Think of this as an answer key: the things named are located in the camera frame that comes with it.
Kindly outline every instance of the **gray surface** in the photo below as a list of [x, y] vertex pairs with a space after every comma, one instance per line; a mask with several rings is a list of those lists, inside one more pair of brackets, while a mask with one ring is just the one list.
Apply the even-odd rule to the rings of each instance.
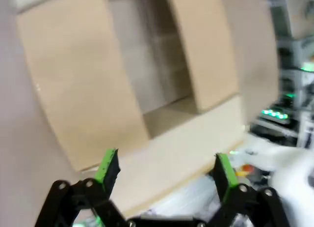
[[77, 176], [32, 89], [9, 0], [0, 0], [0, 99], [0, 226], [31, 227], [52, 182]]

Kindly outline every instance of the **silver bolt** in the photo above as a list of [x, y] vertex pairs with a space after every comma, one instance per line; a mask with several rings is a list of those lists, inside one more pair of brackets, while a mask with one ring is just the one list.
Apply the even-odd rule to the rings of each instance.
[[136, 224], [133, 221], [129, 221], [129, 226], [130, 227], [136, 227]]
[[87, 187], [90, 187], [90, 186], [92, 186], [93, 185], [93, 181], [88, 181], [87, 183], [86, 183], [86, 186]]
[[267, 196], [273, 196], [273, 193], [272, 193], [269, 189], [266, 189], [266, 190], [265, 190], [265, 194], [266, 194]]
[[240, 190], [244, 193], [247, 192], [247, 188], [244, 185], [240, 185]]
[[62, 183], [62, 184], [59, 185], [59, 189], [64, 189], [65, 186], [66, 186], [65, 183]]

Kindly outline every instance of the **gray floor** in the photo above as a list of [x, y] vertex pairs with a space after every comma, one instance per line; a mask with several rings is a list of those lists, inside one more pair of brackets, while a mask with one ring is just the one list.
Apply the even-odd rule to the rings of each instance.
[[10, 0], [0, 0], [0, 226], [34, 226], [57, 179], [76, 181], [41, 111]]

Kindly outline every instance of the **green tape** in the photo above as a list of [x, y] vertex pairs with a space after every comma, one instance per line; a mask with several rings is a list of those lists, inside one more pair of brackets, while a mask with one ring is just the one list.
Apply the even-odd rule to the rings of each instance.
[[116, 149], [109, 149], [106, 151], [106, 154], [102, 160], [102, 163], [99, 165], [99, 168], [95, 174], [95, 180], [102, 183], [104, 180], [104, 177], [107, 173], [108, 167], [110, 165], [110, 162], [116, 152]]
[[237, 179], [236, 174], [234, 172], [234, 169], [232, 168], [232, 166], [230, 164], [228, 156], [226, 154], [223, 154], [223, 153], [219, 153], [218, 156], [219, 156], [220, 161], [223, 165], [223, 169], [225, 171], [226, 178], [228, 180], [228, 187], [226, 190], [226, 194], [223, 198], [223, 202], [225, 202], [226, 199], [228, 198], [228, 194], [229, 194], [230, 190], [232, 188], [236, 187], [239, 184], [239, 182], [238, 182], [238, 179]]

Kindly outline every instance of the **open cardboard box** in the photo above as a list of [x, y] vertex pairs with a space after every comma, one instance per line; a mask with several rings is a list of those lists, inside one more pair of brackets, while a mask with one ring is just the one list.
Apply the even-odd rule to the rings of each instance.
[[209, 169], [277, 98], [264, 2], [49, 0], [18, 15], [33, 84], [72, 166], [119, 149], [112, 197], [126, 215]]

